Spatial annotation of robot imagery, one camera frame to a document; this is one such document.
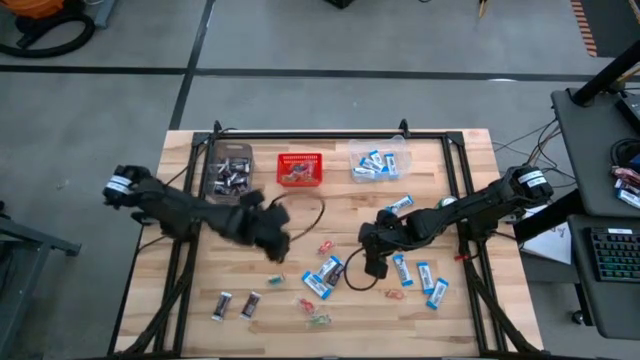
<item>black hose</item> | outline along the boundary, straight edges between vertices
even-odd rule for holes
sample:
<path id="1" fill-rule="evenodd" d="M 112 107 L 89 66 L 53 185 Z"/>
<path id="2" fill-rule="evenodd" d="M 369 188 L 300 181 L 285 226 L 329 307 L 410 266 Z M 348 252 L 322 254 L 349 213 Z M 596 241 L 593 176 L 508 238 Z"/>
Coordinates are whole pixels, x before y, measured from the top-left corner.
<path id="1" fill-rule="evenodd" d="M 0 53 L 7 54 L 10 56 L 20 57 L 20 58 L 29 58 L 29 59 L 42 59 L 42 58 L 60 56 L 60 55 L 68 54 L 84 46 L 84 44 L 86 44 L 91 39 L 94 32 L 96 31 L 96 25 L 94 24 L 93 19 L 91 19 L 89 16 L 80 12 L 53 15 L 50 18 L 46 18 L 42 20 L 33 20 L 33 21 L 35 21 L 34 25 L 37 27 L 37 30 L 34 31 L 32 34 L 28 34 L 28 36 L 33 37 L 31 39 L 32 40 L 31 43 L 35 42 L 35 40 L 42 37 L 51 29 L 59 25 L 66 24 L 68 22 L 80 21 L 84 23 L 85 26 L 84 26 L 84 30 L 80 35 L 78 35 L 78 37 L 69 41 L 66 44 L 54 46 L 48 49 L 36 49 L 36 50 L 20 49 L 20 48 L 14 48 L 14 47 L 0 44 Z"/>

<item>concrete floor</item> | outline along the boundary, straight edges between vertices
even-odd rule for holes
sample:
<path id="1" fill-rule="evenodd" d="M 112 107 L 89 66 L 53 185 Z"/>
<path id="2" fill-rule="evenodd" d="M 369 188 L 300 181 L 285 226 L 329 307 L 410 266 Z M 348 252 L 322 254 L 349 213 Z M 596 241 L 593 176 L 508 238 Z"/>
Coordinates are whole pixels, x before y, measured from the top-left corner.
<path id="1" fill-rule="evenodd" d="M 185 68 L 206 1 L 120 1 L 111 28 L 85 48 L 49 60 L 0 56 L 0 64 Z M 484 19 L 476 16 L 475 0 L 356 0 L 345 11 L 320 0 L 218 0 L 198 67 L 573 75 L 609 61 L 586 54 L 569 0 L 493 0 Z M 3 18 L 7 43 L 17 34 Z M 106 352 L 140 229 L 126 212 L 102 206 L 100 192 L 117 164 L 157 167 L 181 83 L 170 75 L 0 73 L 0 199 L 17 221 L 83 244 L 77 259 L 51 257 L 15 358 Z M 216 119 L 242 129 L 389 128 L 407 118 L 414 128 L 489 128 L 507 142 L 553 119 L 551 91 L 579 85 L 196 76 L 180 128 L 207 129 Z M 530 137 L 513 147 L 528 153 L 534 144 Z M 562 140 L 547 149 L 569 172 Z M 502 169 L 525 160 L 507 149 L 497 157 Z M 567 312 L 577 309 L 571 285 L 530 289 L 552 353 L 640 352 L 640 342 L 569 323 Z"/>

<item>red plastic basket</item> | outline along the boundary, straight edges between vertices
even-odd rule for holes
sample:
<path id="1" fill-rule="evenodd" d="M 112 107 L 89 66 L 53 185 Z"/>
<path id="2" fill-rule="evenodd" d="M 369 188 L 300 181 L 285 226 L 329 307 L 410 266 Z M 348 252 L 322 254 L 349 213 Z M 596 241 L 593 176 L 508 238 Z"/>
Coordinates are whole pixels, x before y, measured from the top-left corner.
<path id="1" fill-rule="evenodd" d="M 322 154 L 279 154 L 277 176 L 282 186 L 318 186 L 322 183 Z"/>

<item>white paper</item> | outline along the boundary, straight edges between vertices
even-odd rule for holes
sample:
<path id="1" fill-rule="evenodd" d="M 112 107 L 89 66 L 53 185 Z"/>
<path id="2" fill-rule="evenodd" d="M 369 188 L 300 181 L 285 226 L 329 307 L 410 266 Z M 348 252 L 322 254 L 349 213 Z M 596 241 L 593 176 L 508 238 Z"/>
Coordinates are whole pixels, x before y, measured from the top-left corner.
<path id="1" fill-rule="evenodd" d="M 546 208 L 546 205 L 527 209 L 525 218 Z M 522 251 L 571 265 L 571 233 L 562 223 L 524 243 Z"/>

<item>clear plastic container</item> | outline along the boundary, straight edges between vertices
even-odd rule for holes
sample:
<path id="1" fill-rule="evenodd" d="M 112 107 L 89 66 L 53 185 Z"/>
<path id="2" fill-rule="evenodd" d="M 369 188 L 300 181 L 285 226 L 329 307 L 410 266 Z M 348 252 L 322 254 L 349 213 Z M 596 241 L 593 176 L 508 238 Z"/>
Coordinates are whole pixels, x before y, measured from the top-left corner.
<path id="1" fill-rule="evenodd" d="M 206 194 L 216 204 L 237 204 L 252 189 L 253 149 L 249 144 L 216 141 L 213 155 L 207 164 Z"/>
<path id="2" fill-rule="evenodd" d="M 387 171 L 383 170 L 382 172 L 376 171 L 374 174 L 362 174 L 358 173 L 357 170 L 354 170 L 367 167 L 366 164 L 364 166 L 361 165 L 363 159 L 373 160 L 371 153 L 376 150 L 382 158 L 382 165 L 387 167 Z M 388 160 L 386 157 L 388 154 L 393 154 L 397 175 L 388 171 Z M 351 161 L 351 175 L 353 177 L 353 181 L 357 183 L 397 180 L 411 172 L 411 154 L 402 135 L 396 135 L 387 140 L 350 140 L 349 157 Z"/>

